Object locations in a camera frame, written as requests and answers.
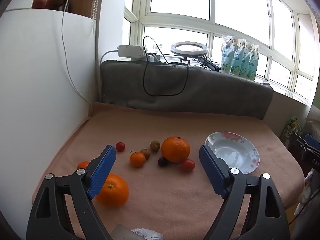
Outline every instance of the pink tablecloth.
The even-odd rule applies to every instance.
[[[131,229],[155,230],[164,234],[166,240],[203,239],[223,200],[215,194],[198,152],[207,136],[217,131],[242,135],[254,144],[260,155],[260,165],[252,175],[268,172],[286,208],[297,201],[303,190],[300,166],[276,135],[258,119],[149,112],[98,103],[93,104],[90,115],[90,120],[60,150],[45,174],[54,173],[57,177],[72,174],[79,162],[98,157],[107,144],[124,142],[126,149],[117,154],[111,172],[127,181],[130,188],[127,203],[109,209],[93,200],[109,232],[119,223]],[[189,142],[189,158],[196,163],[192,173],[182,173],[175,164],[158,167],[160,152],[153,154],[142,168],[129,164],[130,151],[148,148],[153,140],[162,143],[169,136],[180,136]],[[248,203],[249,196],[245,196],[233,236],[240,234]],[[84,237],[70,196],[67,196],[67,205],[76,234]]]

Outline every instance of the detergent refill pouch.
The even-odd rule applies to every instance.
[[[245,49],[245,39],[239,39],[235,55],[231,64],[231,74],[239,75]]]
[[[240,77],[246,78],[246,76],[247,76],[250,57],[252,54],[252,49],[253,49],[253,43],[246,42],[245,48],[244,48],[244,55],[243,55],[243,59],[242,59],[241,67],[240,67],[240,72],[239,72]]]
[[[248,66],[246,78],[248,78],[250,80],[254,80],[256,78],[258,62],[259,62],[259,46],[254,45],[253,50],[252,50],[252,54],[251,54],[251,58],[249,61],[249,66]]]
[[[237,39],[235,36],[222,36],[223,43],[221,48],[221,72],[230,74],[233,56],[236,52]]]

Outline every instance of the white window frame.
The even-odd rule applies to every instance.
[[[315,78],[311,75],[304,73],[299,70],[300,61],[300,30],[298,14],[309,14],[311,15],[312,24],[314,28],[314,35],[316,41],[316,47],[320,48],[318,28],[316,19],[310,11],[298,11],[292,10],[285,2],[280,0],[290,11],[292,16],[293,26],[293,52],[292,61],[283,56],[280,52],[274,49],[275,30],[274,30],[274,18],[273,18],[273,7],[271,0],[267,0],[268,12],[269,12],[269,44],[264,44],[257,39],[248,36],[247,34],[241,33],[237,30],[228,28],[223,25],[215,23],[215,0],[210,0],[210,16],[209,20],[196,18],[186,15],[170,14],[170,13],[155,13],[150,12],[151,0],[133,0],[132,12],[125,8],[124,17],[131,22],[131,33],[130,33],[130,44],[131,45],[142,45],[144,37],[144,27],[164,27],[181,29],[187,31],[194,31],[205,33],[208,35],[207,46],[209,48],[208,57],[212,55],[213,37],[222,35],[234,35],[239,38],[244,38],[248,42],[252,42],[255,45],[259,45],[259,52],[268,57],[267,66],[264,77],[258,76],[258,79],[268,81],[271,85],[279,87],[286,91],[285,95],[293,98],[297,97],[299,101],[304,104],[311,105],[314,94],[316,91],[319,65],[315,64]],[[278,62],[285,68],[289,69],[291,74],[289,78],[288,87],[285,87],[277,82],[269,79],[270,69],[272,60]],[[317,53],[315,62],[320,61],[320,53]],[[297,77],[301,75],[313,82],[311,95],[309,99],[304,98],[298,93],[294,92],[297,83]]]

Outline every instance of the plate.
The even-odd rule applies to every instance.
[[[207,137],[206,145],[230,168],[237,168],[243,174],[253,172],[260,162],[257,149],[246,138],[231,132],[215,132]]]

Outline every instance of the plate rim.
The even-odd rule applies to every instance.
[[[222,132],[226,132],[226,131],[218,131],[218,132],[211,133],[211,134],[208,135],[207,138],[205,139],[204,144],[205,144],[206,140],[209,138],[209,136],[211,136],[211,135],[213,135],[213,134],[215,134],[215,133],[222,133]],[[259,167],[259,165],[260,165],[260,154],[259,154],[257,148],[256,148],[256,147],[253,145],[253,143],[250,142],[246,137],[243,137],[242,135],[237,134],[237,133],[234,133],[234,132],[227,132],[227,133],[232,133],[232,134],[235,134],[235,135],[237,135],[237,136],[240,136],[240,137],[246,139],[246,140],[247,140],[249,143],[251,143],[251,145],[254,147],[254,149],[256,150],[256,152],[257,152],[257,154],[258,154],[259,163],[258,163],[257,167],[256,167],[253,171],[250,171],[250,172],[248,172],[248,173],[246,173],[246,174],[250,174],[250,173],[254,172],[254,171]]]

